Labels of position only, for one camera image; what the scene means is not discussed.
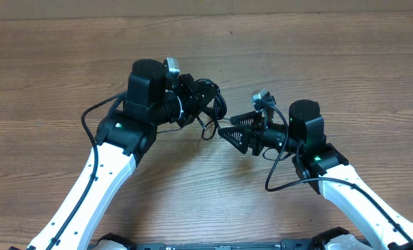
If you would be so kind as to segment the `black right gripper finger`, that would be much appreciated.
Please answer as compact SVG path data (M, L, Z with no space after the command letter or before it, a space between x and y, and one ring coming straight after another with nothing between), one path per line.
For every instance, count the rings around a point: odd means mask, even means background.
M247 153L251 139L251 127L249 125L220 128L218 134L240 153Z
M262 116L262 113L256 111L236 115L230 118L230 123L233 126L257 126L263 121L264 118Z

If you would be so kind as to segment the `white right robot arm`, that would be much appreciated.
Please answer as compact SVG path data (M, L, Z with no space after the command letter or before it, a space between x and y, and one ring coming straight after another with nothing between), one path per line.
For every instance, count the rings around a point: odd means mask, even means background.
M355 168L326 141L324 120L316 101L302 99L289 107L281 124L274 101L254 101L255 110L231 117L219 135L241 153L259 156L263 148L292 155L297 184L307 183L340 209L373 249L413 249L413 223L383 201Z

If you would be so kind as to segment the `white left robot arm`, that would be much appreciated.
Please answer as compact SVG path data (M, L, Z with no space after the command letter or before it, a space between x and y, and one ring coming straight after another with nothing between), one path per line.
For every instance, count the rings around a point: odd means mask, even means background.
M83 171L28 249L86 249L113 197L155 142L158 127L191 124L218 93L210 80L181 74L175 58L135 61L127 91L108 99L108 114L88 135L92 148Z

